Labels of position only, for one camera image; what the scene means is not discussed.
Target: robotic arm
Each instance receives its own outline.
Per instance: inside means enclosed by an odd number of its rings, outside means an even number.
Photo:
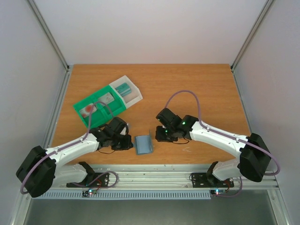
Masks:
[[[127,123],[119,117],[114,117],[109,124],[93,128],[87,135],[64,145],[47,149],[41,146],[33,148],[16,175],[23,182],[30,170],[42,158],[46,158],[25,181],[25,188],[32,197],[42,195],[52,185],[70,182],[89,184],[94,179],[95,173],[87,163],[65,164],[84,154],[108,146],[111,146],[112,150],[128,150],[133,147]]]
[[[214,162],[210,166],[206,178],[212,187],[215,187],[220,180],[239,176],[244,176],[254,182],[262,181],[271,158],[249,146],[250,144],[258,146],[269,153],[259,135],[252,133],[250,137],[247,137],[232,134],[210,126],[203,121],[200,124],[198,118],[189,115],[181,119],[168,108],[164,108],[156,118],[163,125],[156,129],[155,139],[159,142],[175,142],[178,138],[201,141],[220,148],[235,157],[235,159],[226,162]]]

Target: white wall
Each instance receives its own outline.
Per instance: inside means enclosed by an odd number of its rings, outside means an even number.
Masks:
[[[277,0],[236,69],[253,132],[279,159],[280,190],[300,221],[300,1]]]
[[[42,143],[64,69],[25,0],[0,1],[0,224],[20,188],[15,172]]]
[[[36,2],[69,64],[231,64],[265,0]]]

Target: green container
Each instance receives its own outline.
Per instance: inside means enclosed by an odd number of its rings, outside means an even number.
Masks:
[[[96,91],[94,94],[81,100],[80,102],[76,103],[75,105],[73,105],[74,109],[76,110],[80,119],[83,121],[86,127],[88,127],[89,125],[90,116],[83,118],[82,115],[79,113],[79,111],[84,107],[86,107],[87,105],[97,102],[98,98],[100,98],[101,96],[107,93],[110,93],[114,98],[114,100],[108,104],[114,116],[117,116],[121,112],[126,110],[126,106],[124,105],[124,102],[121,99],[120,95],[117,94],[115,89],[113,89],[110,85],[108,85]],[[98,126],[101,126],[113,118],[106,106],[102,106],[100,103],[96,104],[95,106],[97,110],[91,114],[92,121],[91,121],[90,128],[96,128]]]

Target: wooden table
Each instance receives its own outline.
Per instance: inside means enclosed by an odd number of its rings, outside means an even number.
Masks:
[[[123,75],[140,89],[143,100],[119,115],[129,123],[132,137],[153,136],[160,123],[156,115],[169,97],[178,90],[191,90],[200,99],[202,120],[229,132],[249,135],[245,115],[229,65],[203,64],[138,64],[138,65],[74,65],[52,146],[69,142],[86,132],[86,127],[73,109],[73,104],[115,81]],[[169,104],[175,114],[197,116],[194,97],[177,95]],[[154,152],[138,156],[135,149],[106,155],[86,154],[72,161],[89,164],[206,164],[226,161],[233,157],[213,146],[191,141],[189,144],[157,142]]]

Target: brown wood surface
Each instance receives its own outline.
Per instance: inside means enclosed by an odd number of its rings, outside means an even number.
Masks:
[[[191,90],[200,99],[202,120],[212,126],[237,134],[249,134],[246,118],[233,75],[227,64],[137,64],[137,65],[75,65],[67,88],[52,146],[69,142],[86,131],[85,125],[73,109],[73,104],[115,81],[123,75],[140,89],[143,100],[119,115],[129,123],[132,137],[153,135],[154,152],[138,156],[135,149],[116,151],[106,155],[86,154],[72,163],[89,164],[199,164],[226,161],[230,154],[202,142],[189,144],[157,142],[154,139],[156,115],[169,97],[179,90]],[[197,116],[194,97],[188,93],[177,95],[169,104],[175,114]]]

